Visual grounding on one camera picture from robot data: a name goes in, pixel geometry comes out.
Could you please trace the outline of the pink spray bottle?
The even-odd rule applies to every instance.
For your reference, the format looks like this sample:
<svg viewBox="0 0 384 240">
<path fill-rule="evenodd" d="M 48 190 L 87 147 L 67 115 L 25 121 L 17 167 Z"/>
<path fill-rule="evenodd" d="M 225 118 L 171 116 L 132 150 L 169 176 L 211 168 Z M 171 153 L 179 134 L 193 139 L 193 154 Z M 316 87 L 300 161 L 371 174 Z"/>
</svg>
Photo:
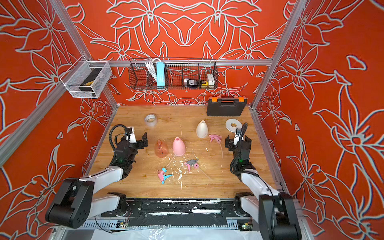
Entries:
<svg viewBox="0 0 384 240">
<path fill-rule="evenodd" d="M 173 153 L 177 157 L 182 157 L 186 153 L 186 145 L 183 140 L 179 137 L 176 137 L 173 142 Z"/>
</svg>

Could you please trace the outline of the grey pink spray nozzle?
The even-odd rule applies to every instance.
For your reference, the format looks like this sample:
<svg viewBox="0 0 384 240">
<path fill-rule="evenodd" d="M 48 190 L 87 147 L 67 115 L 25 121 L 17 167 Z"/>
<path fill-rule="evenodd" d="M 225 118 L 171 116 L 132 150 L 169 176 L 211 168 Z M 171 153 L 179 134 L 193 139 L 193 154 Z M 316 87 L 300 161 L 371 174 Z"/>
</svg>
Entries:
<svg viewBox="0 0 384 240">
<path fill-rule="evenodd" d="M 209 177 L 202 169 L 200 169 L 200 165 L 198 163 L 198 159 L 192 159 L 192 160 L 188 160 L 186 162 L 183 163 L 183 165 L 185 167 L 187 167 L 187 173 L 190 173 L 191 172 L 191 169 L 196 169 L 198 171 L 200 171 L 203 175 L 205 175 L 208 179 L 212 179 L 211 177 Z"/>
</svg>

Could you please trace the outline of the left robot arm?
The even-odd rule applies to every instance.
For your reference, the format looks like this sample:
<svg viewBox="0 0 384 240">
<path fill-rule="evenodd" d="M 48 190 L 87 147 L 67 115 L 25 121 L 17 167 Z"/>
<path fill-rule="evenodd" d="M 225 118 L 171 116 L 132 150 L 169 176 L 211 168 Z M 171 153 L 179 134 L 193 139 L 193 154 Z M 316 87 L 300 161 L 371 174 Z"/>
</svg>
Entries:
<svg viewBox="0 0 384 240">
<path fill-rule="evenodd" d="M 126 195 L 109 192 L 107 196 L 95 198 L 94 194 L 108 185 L 126 178 L 138 151 L 149 145 L 147 134 L 134 141 L 127 135 L 119 143 L 110 141 L 115 148 L 110 165 L 103 171 L 82 178 L 63 180 L 59 191 L 48 208 L 45 220 L 72 229 L 81 227 L 89 218 L 113 212 L 122 216 L 128 211 Z"/>
</svg>

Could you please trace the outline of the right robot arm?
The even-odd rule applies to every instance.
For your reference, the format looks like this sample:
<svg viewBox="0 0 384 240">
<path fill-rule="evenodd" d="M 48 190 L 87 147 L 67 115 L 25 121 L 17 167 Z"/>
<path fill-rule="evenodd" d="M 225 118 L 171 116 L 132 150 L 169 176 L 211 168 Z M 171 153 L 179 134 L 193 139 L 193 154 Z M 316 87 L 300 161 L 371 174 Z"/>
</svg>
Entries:
<svg viewBox="0 0 384 240">
<path fill-rule="evenodd" d="M 241 211 L 259 225 L 263 240 L 301 240 L 302 233 L 293 198 L 280 192 L 259 175 L 250 162 L 252 140 L 226 137 L 225 147 L 233 153 L 230 171 L 251 193 L 238 195 Z"/>
</svg>

